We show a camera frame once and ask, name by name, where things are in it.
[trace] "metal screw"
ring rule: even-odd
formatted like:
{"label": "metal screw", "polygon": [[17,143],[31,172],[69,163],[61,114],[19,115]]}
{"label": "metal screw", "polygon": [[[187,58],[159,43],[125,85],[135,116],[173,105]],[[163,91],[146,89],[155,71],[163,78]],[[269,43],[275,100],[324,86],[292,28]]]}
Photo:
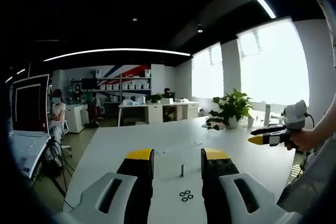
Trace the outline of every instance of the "metal screw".
{"label": "metal screw", "polygon": [[184,177],[184,165],[181,165],[181,175],[182,178]]}

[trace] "white chair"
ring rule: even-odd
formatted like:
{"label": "white chair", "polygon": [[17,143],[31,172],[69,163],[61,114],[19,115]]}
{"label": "white chair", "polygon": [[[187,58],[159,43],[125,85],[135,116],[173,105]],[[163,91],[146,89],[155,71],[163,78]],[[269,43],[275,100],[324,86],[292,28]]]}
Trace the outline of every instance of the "white chair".
{"label": "white chair", "polygon": [[[64,120],[64,128],[63,128],[63,136],[66,135],[69,132],[69,126],[67,123],[67,120]],[[68,153],[70,155],[70,157],[72,157],[72,151],[71,151],[71,145],[62,145],[61,147],[63,149],[63,151],[65,151],[66,153]]]}

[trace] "bright window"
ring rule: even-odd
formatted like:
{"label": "bright window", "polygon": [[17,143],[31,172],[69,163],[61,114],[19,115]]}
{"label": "bright window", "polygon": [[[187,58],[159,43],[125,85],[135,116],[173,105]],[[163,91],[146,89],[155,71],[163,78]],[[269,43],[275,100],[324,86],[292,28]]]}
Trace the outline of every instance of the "bright window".
{"label": "bright window", "polygon": [[254,101],[309,105],[305,53],[290,18],[238,34],[241,90]]}
{"label": "bright window", "polygon": [[213,98],[224,96],[223,63],[220,43],[193,56],[192,96]]}

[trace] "face mask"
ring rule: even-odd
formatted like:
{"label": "face mask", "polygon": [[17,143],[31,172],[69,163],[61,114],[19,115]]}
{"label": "face mask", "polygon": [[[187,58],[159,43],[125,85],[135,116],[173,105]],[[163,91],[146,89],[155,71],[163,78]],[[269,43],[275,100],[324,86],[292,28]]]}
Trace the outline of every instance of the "face mask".
{"label": "face mask", "polygon": [[60,101],[61,101],[61,97],[53,97],[53,98],[52,98],[52,102],[53,102],[54,104],[58,104]]}

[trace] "ceiling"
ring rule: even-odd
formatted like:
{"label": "ceiling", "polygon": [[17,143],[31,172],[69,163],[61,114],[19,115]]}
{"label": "ceiling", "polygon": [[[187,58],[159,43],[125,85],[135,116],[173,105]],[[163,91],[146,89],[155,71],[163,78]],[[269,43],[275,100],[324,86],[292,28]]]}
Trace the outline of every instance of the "ceiling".
{"label": "ceiling", "polygon": [[[324,18],[315,0],[266,0],[277,17]],[[155,52],[99,52],[43,60],[103,48],[148,48],[193,54],[227,42],[244,29],[270,21],[255,0],[9,0],[6,26],[12,76],[83,66],[160,63],[177,66],[187,56]],[[197,32],[202,24],[203,33]]]}

